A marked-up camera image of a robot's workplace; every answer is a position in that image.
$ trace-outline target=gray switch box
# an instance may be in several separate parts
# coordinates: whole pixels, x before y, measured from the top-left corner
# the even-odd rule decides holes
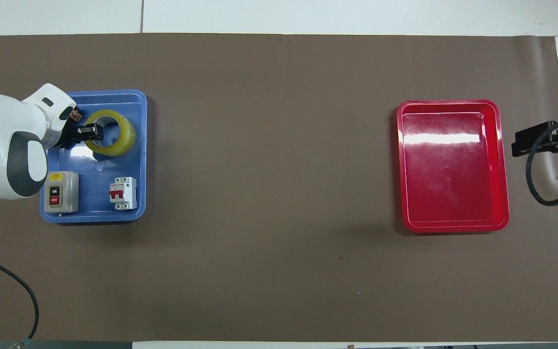
[[[72,213],[79,210],[79,175],[72,171],[46,175],[44,206],[46,213]]]

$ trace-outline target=red tray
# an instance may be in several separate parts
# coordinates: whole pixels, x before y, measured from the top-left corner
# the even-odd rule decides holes
[[[397,108],[405,225],[416,233],[499,230],[509,221],[501,120],[486,99]]]

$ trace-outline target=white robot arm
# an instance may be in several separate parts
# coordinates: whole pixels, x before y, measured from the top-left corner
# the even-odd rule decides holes
[[[0,200],[34,195],[47,175],[45,149],[52,148],[75,101],[45,84],[24,101],[0,95]]]

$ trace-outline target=black bracket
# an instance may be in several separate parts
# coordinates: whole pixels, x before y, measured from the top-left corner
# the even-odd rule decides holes
[[[102,133],[102,126],[99,124],[87,124],[83,126],[74,126],[70,121],[66,122],[64,129],[62,129],[62,136],[55,145],[59,148],[70,149],[75,144],[84,141],[102,141],[104,135]]]
[[[547,121],[516,132],[516,142],[511,144],[511,154],[514,157],[521,157],[525,154],[529,154],[529,151],[533,146],[533,142],[535,142],[540,134],[552,124],[555,124],[555,122]],[[537,152],[558,153],[558,128],[546,137],[544,142],[542,142],[542,144],[538,147]]]

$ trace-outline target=white circuit breaker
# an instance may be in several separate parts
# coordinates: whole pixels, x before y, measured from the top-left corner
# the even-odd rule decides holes
[[[79,175],[72,171],[46,175],[44,208],[46,213],[73,213],[79,210]]]
[[[116,210],[133,210],[137,208],[137,180],[133,177],[117,177],[109,185],[109,201]]]

